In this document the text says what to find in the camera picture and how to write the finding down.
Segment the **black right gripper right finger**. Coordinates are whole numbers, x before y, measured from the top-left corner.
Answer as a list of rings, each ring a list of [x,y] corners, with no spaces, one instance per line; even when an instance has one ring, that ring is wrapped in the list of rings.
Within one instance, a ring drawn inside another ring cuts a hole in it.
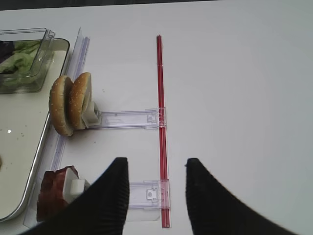
[[[186,161],[186,207],[195,235],[296,235],[248,206],[198,158]]]

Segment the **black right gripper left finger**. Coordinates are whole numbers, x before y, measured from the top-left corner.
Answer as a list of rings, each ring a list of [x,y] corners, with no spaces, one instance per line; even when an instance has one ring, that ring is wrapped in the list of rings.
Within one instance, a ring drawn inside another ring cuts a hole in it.
[[[128,160],[119,157],[73,202],[24,234],[120,235],[128,207]]]

